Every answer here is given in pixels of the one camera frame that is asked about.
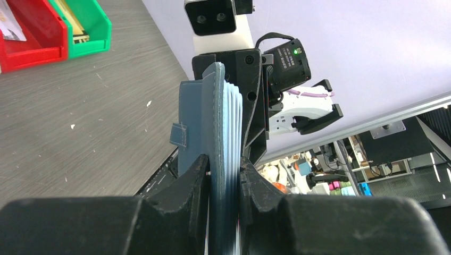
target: stack of folders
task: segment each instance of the stack of folders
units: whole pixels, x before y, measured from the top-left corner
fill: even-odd
[[[78,21],[77,17],[73,14],[72,10],[68,6],[65,0],[55,0],[56,4],[63,12],[66,19],[72,25],[73,31],[73,43],[85,43],[89,41],[89,35],[86,33],[86,30],[83,28],[81,23]]]
[[[203,80],[180,85],[179,123],[171,143],[177,145],[179,175],[201,154],[211,170],[208,244],[215,253],[230,254],[237,245],[238,196],[243,97],[225,82],[222,63],[211,64]]]

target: gray tabletop surface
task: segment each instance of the gray tabletop surface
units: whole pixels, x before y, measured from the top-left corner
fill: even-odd
[[[142,1],[98,2],[113,24],[109,52],[0,74],[0,207],[133,195],[175,149],[186,75]]]

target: orange object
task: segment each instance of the orange object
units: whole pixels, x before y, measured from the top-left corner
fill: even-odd
[[[285,194],[288,193],[287,187],[285,185],[282,185],[278,182],[273,182],[272,185],[274,185],[278,190],[282,191],[283,193]]]

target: mounting plate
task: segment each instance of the mounting plate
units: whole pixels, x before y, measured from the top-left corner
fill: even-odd
[[[371,133],[371,136],[373,137],[373,139],[378,139],[378,138],[386,137],[391,134],[403,132],[405,130],[406,130],[406,126],[404,125],[403,121],[397,121],[397,122],[388,124],[388,129],[384,129],[383,126],[380,126],[376,129],[370,130],[370,133]]]

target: red storage bin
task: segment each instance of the red storage bin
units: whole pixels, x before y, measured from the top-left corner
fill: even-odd
[[[11,72],[68,59],[68,30],[48,0],[7,0],[27,41],[0,36],[0,70]]]

